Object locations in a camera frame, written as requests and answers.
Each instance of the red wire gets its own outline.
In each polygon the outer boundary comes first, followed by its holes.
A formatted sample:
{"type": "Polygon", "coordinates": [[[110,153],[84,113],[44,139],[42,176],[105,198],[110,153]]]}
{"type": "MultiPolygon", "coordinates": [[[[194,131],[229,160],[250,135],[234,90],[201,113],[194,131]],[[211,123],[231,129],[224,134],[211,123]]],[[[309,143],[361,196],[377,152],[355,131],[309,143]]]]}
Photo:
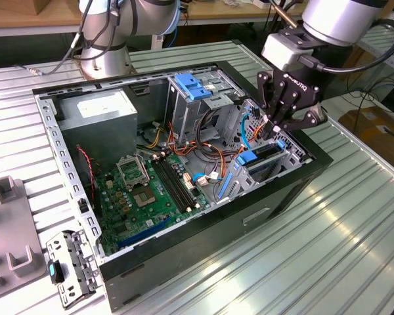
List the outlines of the red wire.
{"type": "Polygon", "coordinates": [[[83,154],[89,166],[89,174],[91,176],[91,185],[92,185],[92,200],[95,200],[95,186],[93,185],[93,171],[92,171],[91,160],[89,159],[89,156],[87,156],[86,152],[82,150],[82,148],[78,146],[76,149],[78,149],[79,152],[83,154]]]}

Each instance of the black wire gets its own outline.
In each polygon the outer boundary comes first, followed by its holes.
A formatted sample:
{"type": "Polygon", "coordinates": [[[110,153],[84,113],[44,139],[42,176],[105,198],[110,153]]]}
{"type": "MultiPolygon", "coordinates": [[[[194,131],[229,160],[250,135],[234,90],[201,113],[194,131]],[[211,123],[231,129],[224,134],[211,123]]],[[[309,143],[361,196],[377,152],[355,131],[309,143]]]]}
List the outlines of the black wire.
{"type": "Polygon", "coordinates": [[[218,200],[218,198],[216,196],[216,193],[215,193],[215,188],[216,188],[217,185],[220,186],[220,184],[221,184],[221,181],[219,180],[216,184],[213,185],[213,197],[215,198],[215,201],[218,200]]]}
{"type": "MultiPolygon", "coordinates": [[[[348,103],[354,105],[354,107],[356,107],[356,108],[359,109],[360,105],[356,105],[355,103],[353,103],[353,102],[351,102],[350,100],[348,100],[347,98],[345,98],[343,95],[340,95],[340,97],[341,97],[342,99],[344,99],[346,102],[348,102],[348,103]]],[[[387,112],[387,113],[392,113],[391,110],[385,110],[385,109],[383,109],[382,107],[380,107],[380,108],[381,108],[383,111],[387,112]]]]}
{"type": "Polygon", "coordinates": [[[269,5],[269,13],[267,13],[267,19],[264,24],[263,32],[265,32],[265,29],[267,28],[267,24],[269,23],[269,20],[270,20],[271,7],[272,7],[272,5],[270,4],[269,5]]]}
{"type": "Polygon", "coordinates": [[[86,48],[91,48],[93,44],[98,40],[99,37],[106,31],[108,28],[108,25],[110,25],[110,10],[111,10],[111,0],[108,0],[106,3],[106,20],[105,20],[105,25],[104,27],[97,33],[94,39],[90,43],[87,43],[86,48]]]}
{"type": "Polygon", "coordinates": [[[161,152],[161,151],[162,151],[162,149],[161,149],[161,150],[158,150],[158,149],[156,149],[156,147],[154,147],[154,148],[152,148],[152,149],[147,148],[146,146],[143,146],[142,144],[138,144],[137,147],[138,147],[139,149],[148,150],[148,151],[152,151],[152,152],[161,152]]]}
{"type": "MultiPolygon", "coordinates": [[[[87,5],[86,5],[85,12],[83,13],[83,16],[81,17],[81,22],[80,22],[80,25],[79,25],[79,29],[78,29],[78,31],[76,33],[76,36],[80,36],[82,31],[83,31],[83,27],[85,26],[86,17],[87,17],[87,14],[89,13],[89,9],[91,8],[92,1],[93,0],[89,0],[87,5]]],[[[65,63],[65,61],[69,58],[69,56],[71,55],[72,51],[73,51],[73,48],[72,48],[72,46],[70,46],[70,48],[67,50],[66,54],[64,55],[63,59],[57,64],[57,66],[54,69],[52,69],[50,72],[41,72],[41,75],[55,74],[57,72],[57,70],[60,69],[60,67],[63,65],[63,63],[65,63]]],[[[36,74],[38,74],[38,71],[39,71],[37,69],[29,69],[29,68],[27,68],[25,66],[18,66],[18,67],[24,68],[24,69],[26,69],[26,70],[28,70],[30,72],[35,72],[35,70],[36,70],[36,72],[37,72],[36,74]]]]}
{"type": "Polygon", "coordinates": [[[194,153],[194,155],[196,156],[196,158],[198,158],[200,161],[203,161],[203,162],[205,162],[205,163],[210,162],[209,159],[203,159],[203,158],[201,158],[200,156],[197,155],[197,152],[200,152],[200,151],[198,151],[198,150],[193,150],[192,152],[194,153]]]}
{"type": "MultiPolygon", "coordinates": [[[[143,141],[145,141],[147,144],[153,144],[152,141],[150,141],[149,139],[146,138],[146,136],[144,135],[144,133],[141,133],[140,136],[141,136],[141,138],[143,139],[143,141]]],[[[162,148],[161,148],[160,146],[158,146],[158,145],[155,145],[154,148],[156,148],[156,149],[158,149],[158,150],[162,150],[162,148]]]]}
{"type": "Polygon", "coordinates": [[[97,59],[97,58],[103,56],[104,54],[106,54],[111,49],[112,43],[114,42],[114,36],[116,34],[116,28],[117,28],[117,26],[114,26],[112,28],[110,41],[108,42],[108,45],[105,47],[105,49],[100,54],[97,54],[96,56],[89,57],[89,58],[73,57],[72,59],[80,60],[80,61],[90,61],[90,60],[97,59]]]}
{"type": "Polygon", "coordinates": [[[372,91],[372,89],[373,89],[377,84],[379,84],[379,83],[381,83],[382,81],[388,79],[389,77],[392,77],[393,75],[394,75],[394,72],[392,72],[392,73],[390,73],[389,75],[387,75],[387,76],[381,78],[380,80],[378,80],[377,82],[375,82],[375,84],[373,84],[373,86],[371,86],[371,88],[369,88],[369,90],[367,90],[367,92],[364,94],[364,96],[363,96],[363,98],[362,98],[362,101],[361,101],[361,103],[359,104],[359,108],[358,108],[358,110],[357,110],[357,113],[356,113],[355,126],[353,127],[353,134],[354,134],[354,135],[356,135],[357,123],[358,123],[358,121],[359,121],[359,116],[360,116],[360,114],[361,114],[362,104],[363,104],[363,102],[364,102],[364,100],[365,100],[365,98],[366,98],[366,94],[369,94],[369,93],[372,91]]]}
{"type": "MultiPolygon", "coordinates": [[[[285,2],[286,2],[286,0],[280,0],[278,6],[282,8],[282,7],[284,6],[285,2]]],[[[278,15],[278,13],[276,12],[276,13],[274,14],[273,21],[272,21],[271,24],[270,24],[270,28],[269,28],[268,34],[271,34],[272,32],[274,32],[274,30],[275,30],[275,28],[276,28],[276,24],[277,24],[277,22],[278,22],[278,18],[279,18],[279,15],[278,15]]]]}
{"type": "Polygon", "coordinates": [[[185,17],[185,23],[184,23],[184,26],[187,26],[188,25],[188,11],[187,10],[184,10],[184,11],[181,11],[181,13],[183,13],[184,14],[184,17],[185,17]]]}
{"type": "MultiPolygon", "coordinates": [[[[372,24],[371,28],[374,28],[374,27],[380,26],[380,25],[383,25],[383,26],[387,25],[387,26],[390,26],[391,28],[394,29],[394,20],[388,20],[388,19],[376,20],[372,24]]],[[[365,71],[367,69],[373,68],[374,66],[377,66],[378,64],[387,60],[393,54],[394,54],[394,43],[385,53],[383,53],[380,57],[378,57],[377,59],[375,59],[373,62],[371,62],[369,64],[363,64],[361,66],[356,66],[356,67],[352,67],[352,68],[331,68],[331,67],[325,66],[324,64],[318,64],[316,66],[316,69],[321,72],[326,72],[328,74],[353,74],[355,72],[365,71]]]]}

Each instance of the black cable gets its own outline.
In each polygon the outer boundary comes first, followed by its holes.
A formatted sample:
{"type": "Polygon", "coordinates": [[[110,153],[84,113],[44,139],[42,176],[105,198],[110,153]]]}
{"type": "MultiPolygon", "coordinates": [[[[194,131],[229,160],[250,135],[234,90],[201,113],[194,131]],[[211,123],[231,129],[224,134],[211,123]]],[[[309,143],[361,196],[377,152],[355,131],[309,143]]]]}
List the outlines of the black cable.
{"type": "MultiPolygon", "coordinates": [[[[280,0],[280,3],[278,4],[278,6],[282,8],[282,7],[284,6],[285,3],[286,3],[286,0],[280,0]]],[[[278,15],[278,13],[276,12],[276,13],[274,14],[273,21],[272,21],[271,24],[270,24],[270,28],[269,28],[268,34],[271,34],[272,32],[274,32],[274,29],[276,28],[276,23],[278,22],[278,18],[279,18],[279,15],[278,15]]]]}
{"type": "Polygon", "coordinates": [[[358,110],[357,110],[357,113],[356,113],[355,126],[353,127],[353,134],[354,134],[354,135],[356,135],[357,123],[358,123],[358,121],[359,121],[359,116],[360,116],[360,114],[361,114],[362,104],[363,104],[363,102],[364,102],[364,100],[365,100],[365,98],[366,98],[366,95],[369,94],[369,93],[372,91],[372,89],[373,89],[377,84],[381,83],[382,81],[388,79],[389,77],[391,77],[391,76],[393,76],[393,75],[394,75],[394,72],[392,72],[392,73],[390,73],[389,75],[387,75],[387,76],[381,78],[380,80],[378,80],[377,82],[375,82],[375,84],[373,84],[373,86],[371,86],[371,88],[369,88],[369,90],[367,90],[367,92],[364,94],[364,96],[363,96],[363,98],[362,98],[362,101],[361,101],[361,103],[359,104],[359,108],[358,108],[358,110]]]}
{"type": "Polygon", "coordinates": [[[265,29],[267,28],[267,24],[269,23],[269,20],[270,20],[271,7],[272,7],[272,5],[270,4],[269,5],[269,13],[267,13],[267,19],[264,24],[263,32],[265,32],[265,29]]]}
{"type": "Polygon", "coordinates": [[[192,153],[194,153],[194,155],[196,156],[196,158],[198,158],[200,161],[203,161],[203,162],[205,162],[205,163],[210,162],[209,159],[203,159],[202,157],[198,156],[198,155],[197,155],[197,152],[200,152],[200,151],[198,151],[198,150],[193,150],[193,151],[192,151],[192,153]]]}
{"type": "MultiPolygon", "coordinates": [[[[376,20],[372,24],[371,28],[374,28],[376,26],[384,26],[384,25],[390,26],[391,28],[394,29],[394,20],[388,20],[388,19],[376,20]]],[[[353,68],[331,68],[325,66],[324,64],[317,64],[315,68],[318,71],[326,72],[328,74],[353,74],[355,72],[365,71],[367,69],[373,68],[374,66],[387,60],[393,54],[394,54],[394,43],[385,53],[383,53],[380,57],[378,57],[377,59],[375,59],[373,62],[369,64],[363,64],[361,66],[357,66],[353,68]]]]}
{"type": "Polygon", "coordinates": [[[58,69],[60,69],[60,67],[63,65],[63,63],[65,63],[65,61],[67,61],[68,57],[70,56],[70,54],[72,53],[72,50],[74,49],[77,41],[79,40],[81,33],[83,31],[83,27],[85,26],[85,21],[86,21],[86,16],[89,13],[89,9],[91,8],[92,5],[92,1],[93,0],[89,0],[86,8],[85,8],[85,12],[83,13],[83,16],[81,17],[81,22],[79,25],[79,29],[74,37],[74,40],[72,42],[72,44],[70,45],[70,48],[67,50],[66,54],[64,55],[63,59],[58,63],[58,65],[52,69],[50,72],[42,72],[41,70],[37,69],[37,68],[27,68],[25,66],[19,66],[17,65],[17,67],[19,68],[24,68],[26,70],[28,70],[31,74],[34,75],[51,75],[51,74],[55,74],[57,72],[58,69]]]}
{"type": "Polygon", "coordinates": [[[284,8],[283,11],[288,12],[294,5],[303,3],[303,0],[292,0],[284,8]]]}
{"type": "Polygon", "coordinates": [[[91,48],[93,44],[98,40],[99,37],[106,31],[108,28],[108,25],[110,25],[110,11],[111,11],[111,0],[108,0],[106,2],[106,20],[105,20],[105,25],[102,27],[102,29],[97,33],[94,39],[89,43],[87,42],[86,48],[91,48]]]}
{"type": "MultiPolygon", "coordinates": [[[[284,8],[283,11],[284,12],[288,12],[294,5],[296,4],[301,4],[303,3],[303,0],[293,0],[291,2],[289,2],[284,8]]],[[[275,30],[273,30],[275,33],[277,33],[280,29],[280,25],[282,25],[282,28],[286,27],[286,22],[283,21],[283,19],[277,24],[277,27],[275,30]]]]}
{"type": "MultiPolygon", "coordinates": [[[[150,141],[149,139],[146,138],[146,136],[144,135],[144,133],[140,134],[141,138],[143,139],[143,141],[145,141],[147,144],[153,144],[152,141],[150,141]]],[[[155,148],[158,149],[159,151],[162,150],[162,148],[158,145],[155,145],[155,148]]]]}
{"type": "Polygon", "coordinates": [[[114,36],[116,34],[116,28],[117,28],[117,26],[114,26],[112,28],[111,38],[110,38],[110,40],[108,42],[108,45],[105,47],[105,49],[101,53],[97,54],[96,56],[89,57],[89,58],[73,57],[72,59],[73,60],[79,60],[79,61],[90,61],[90,60],[94,60],[94,59],[97,59],[99,57],[102,57],[104,54],[106,54],[111,49],[112,43],[114,42],[114,36]]]}
{"type": "MultiPolygon", "coordinates": [[[[356,105],[355,103],[351,102],[350,100],[348,100],[347,98],[345,98],[343,95],[340,95],[340,97],[341,97],[342,99],[344,99],[346,102],[352,104],[354,107],[356,107],[356,108],[359,109],[359,107],[360,107],[359,105],[356,105]]],[[[387,112],[387,113],[392,113],[391,110],[385,110],[385,109],[383,109],[382,107],[380,107],[380,108],[381,108],[383,111],[387,112]]]]}
{"type": "Polygon", "coordinates": [[[138,144],[138,145],[137,145],[137,148],[139,148],[139,149],[141,149],[141,150],[152,151],[152,152],[161,152],[161,151],[162,151],[162,149],[161,149],[161,150],[158,150],[158,149],[156,149],[156,147],[154,147],[154,148],[152,148],[152,149],[147,148],[146,146],[143,146],[142,144],[138,144]]]}

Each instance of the black front panel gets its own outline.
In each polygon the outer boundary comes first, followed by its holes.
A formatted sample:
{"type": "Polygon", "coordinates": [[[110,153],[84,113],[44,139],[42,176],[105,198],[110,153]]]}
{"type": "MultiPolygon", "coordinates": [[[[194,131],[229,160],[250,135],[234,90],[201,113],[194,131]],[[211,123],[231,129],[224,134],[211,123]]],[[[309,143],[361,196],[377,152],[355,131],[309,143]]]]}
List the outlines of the black front panel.
{"type": "MultiPolygon", "coordinates": [[[[181,243],[151,256],[141,263],[137,263],[130,270],[106,280],[105,286],[112,311],[131,303],[137,297],[172,279],[182,271],[262,225],[275,211],[284,210],[281,208],[283,201],[289,201],[299,195],[301,188],[313,178],[314,176],[311,175],[303,180],[289,183],[289,185],[268,197],[235,212],[234,215],[220,220],[217,224],[202,229],[199,233],[192,235],[181,243]]],[[[197,225],[203,227],[205,224],[201,219],[194,221],[197,225]]],[[[185,232],[182,228],[178,228],[177,231],[178,233],[185,232]]],[[[176,237],[170,234],[162,236],[160,241],[164,242],[167,238],[176,237]]],[[[138,246],[134,251],[125,254],[123,259],[119,260],[119,263],[124,265],[126,259],[135,260],[141,255],[146,255],[141,250],[146,245],[138,246]]],[[[108,270],[105,266],[102,266],[101,272],[106,274],[108,270]]]]}

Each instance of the metal bracket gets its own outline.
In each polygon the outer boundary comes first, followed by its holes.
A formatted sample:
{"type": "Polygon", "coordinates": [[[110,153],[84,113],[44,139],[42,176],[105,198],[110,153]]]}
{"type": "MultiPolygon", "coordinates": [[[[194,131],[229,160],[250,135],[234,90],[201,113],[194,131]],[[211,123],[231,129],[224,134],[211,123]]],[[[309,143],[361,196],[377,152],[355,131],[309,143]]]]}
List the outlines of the metal bracket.
{"type": "MultiPolygon", "coordinates": [[[[58,264],[62,281],[55,283],[64,309],[95,293],[99,272],[85,232],[63,231],[47,242],[53,264],[58,264]]],[[[49,267],[53,278],[56,269],[49,267]]]]}

